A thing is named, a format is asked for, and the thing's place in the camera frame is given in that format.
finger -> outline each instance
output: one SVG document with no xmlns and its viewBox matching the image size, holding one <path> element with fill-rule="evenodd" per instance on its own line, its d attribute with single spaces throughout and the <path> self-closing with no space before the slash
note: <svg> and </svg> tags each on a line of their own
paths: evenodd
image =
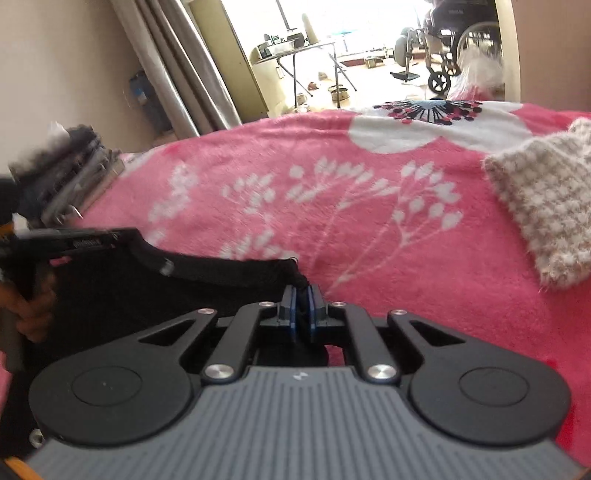
<svg viewBox="0 0 591 480">
<path fill-rule="evenodd" d="M 36 317 L 38 315 L 49 312 L 56 303 L 56 293 L 53 290 L 41 293 L 29 302 L 29 308 L 31 315 L 24 316 L 22 318 L 28 319 L 30 317 Z"/>
<path fill-rule="evenodd" d="M 19 320 L 17 321 L 17 330 L 28 337 L 39 330 L 47 330 L 52 320 L 53 315 L 51 313 L 46 313 L 27 320 Z"/>
<path fill-rule="evenodd" d="M 47 329 L 39 329 L 29 333 L 26 337 L 33 343 L 41 343 L 47 338 Z"/>
<path fill-rule="evenodd" d="M 57 278 L 53 272 L 49 272 L 40 283 L 40 292 L 46 293 L 54 290 L 57 284 Z"/>
<path fill-rule="evenodd" d="M 6 308 L 20 317 L 31 317 L 33 311 L 29 303 L 22 298 L 17 288 L 11 283 L 0 283 L 0 309 Z"/>
</svg>

white floral pattern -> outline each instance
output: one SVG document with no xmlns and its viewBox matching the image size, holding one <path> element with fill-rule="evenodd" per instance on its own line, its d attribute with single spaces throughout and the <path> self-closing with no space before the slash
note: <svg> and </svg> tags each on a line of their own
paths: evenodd
<svg viewBox="0 0 591 480">
<path fill-rule="evenodd" d="M 180 163 L 173 168 L 168 179 L 170 192 L 168 198 L 155 202 L 148 212 L 148 221 L 156 225 L 163 219 L 170 220 L 191 202 L 189 192 L 199 182 L 197 174 L 186 163 Z M 150 229 L 146 233 L 146 241 L 157 246 L 166 237 L 166 230 L 163 228 Z"/>
<path fill-rule="evenodd" d="M 382 225 L 377 226 L 375 232 L 367 232 L 371 241 L 344 271 L 340 273 L 327 294 L 339 284 L 347 282 L 360 275 L 365 275 L 387 265 L 400 251 L 415 245 L 422 240 L 455 228 L 462 220 L 463 213 L 453 207 L 461 199 L 455 190 L 456 184 L 444 181 L 444 171 L 435 168 L 430 161 L 419 164 L 409 161 L 400 168 L 397 179 L 376 176 L 372 168 L 365 164 L 339 163 L 326 157 L 320 158 L 313 168 L 292 165 L 289 169 L 288 186 L 283 202 L 301 205 L 302 215 L 290 230 L 289 235 L 281 245 L 274 241 L 275 231 L 272 228 L 272 214 L 265 211 L 265 204 L 275 200 L 275 190 L 271 183 L 274 176 L 266 174 L 259 178 L 250 175 L 246 180 L 238 177 L 233 185 L 224 185 L 221 195 L 234 202 L 247 215 L 257 214 L 263 220 L 264 229 L 256 233 L 255 229 L 241 235 L 237 240 L 226 242 L 220 250 L 220 257 L 235 260 L 245 258 L 299 258 L 306 255 L 309 269 L 313 270 L 315 263 L 322 256 L 323 249 L 329 243 L 334 233 L 335 223 L 344 210 L 354 205 L 376 201 L 379 198 L 391 197 L 391 213 Z M 324 192 L 328 192 L 339 199 L 332 205 L 330 217 L 324 231 L 312 252 L 294 252 L 290 241 L 298 234 L 301 218 L 305 217 L 306 204 L 311 203 Z M 340 196 L 335 192 L 342 191 Z M 252 202 L 253 193 L 257 194 L 256 202 Z M 398 244 L 378 260 L 369 260 L 380 245 L 383 238 L 392 229 L 398 232 Z"/>
<path fill-rule="evenodd" d="M 349 138 L 374 153 L 407 152 L 440 137 L 468 150 L 494 153 L 532 137 L 526 124 L 511 113 L 521 107 L 518 103 L 487 102 L 474 121 L 450 127 L 428 122 L 413 122 L 411 127 L 389 116 L 386 109 L 367 108 L 351 122 Z"/>
</svg>

bed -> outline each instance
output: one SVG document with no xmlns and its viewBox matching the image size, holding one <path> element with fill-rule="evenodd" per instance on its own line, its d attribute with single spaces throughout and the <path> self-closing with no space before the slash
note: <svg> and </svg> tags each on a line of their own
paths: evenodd
<svg viewBox="0 0 591 480">
<path fill-rule="evenodd" d="M 256 122 L 130 156 L 77 226 L 134 226 L 184 254 L 296 257 L 329 300 L 409 310 L 537 358 L 572 390 L 558 442 L 588 464 L 590 283 L 540 288 L 481 166 L 580 115 L 433 100 Z"/>
</svg>

orange object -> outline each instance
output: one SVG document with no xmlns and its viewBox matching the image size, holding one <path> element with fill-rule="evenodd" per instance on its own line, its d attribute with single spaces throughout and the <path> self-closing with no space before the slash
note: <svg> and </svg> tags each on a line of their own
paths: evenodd
<svg viewBox="0 0 591 480">
<path fill-rule="evenodd" d="M 4 225 L 0 225 L 0 236 L 9 235 L 12 233 L 14 227 L 11 223 L 6 223 Z"/>
<path fill-rule="evenodd" d="M 8 460 L 5 460 L 5 463 L 22 480 L 43 480 L 39 475 L 37 475 L 35 470 L 33 470 L 25 462 L 19 460 L 18 458 L 9 458 Z"/>
</svg>

logo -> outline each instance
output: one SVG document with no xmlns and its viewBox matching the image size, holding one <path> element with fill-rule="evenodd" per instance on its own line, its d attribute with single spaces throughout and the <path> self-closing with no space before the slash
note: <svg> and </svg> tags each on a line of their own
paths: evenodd
<svg viewBox="0 0 591 480">
<path fill-rule="evenodd" d="M 88 240 L 74 240 L 72 242 L 74 248 L 86 248 L 86 247 L 98 247 L 100 246 L 100 240 L 88 239 Z"/>
<path fill-rule="evenodd" d="M 306 372 L 298 372 L 296 374 L 293 374 L 293 378 L 295 378 L 296 380 L 303 380 L 306 377 L 308 377 L 308 374 Z"/>
</svg>

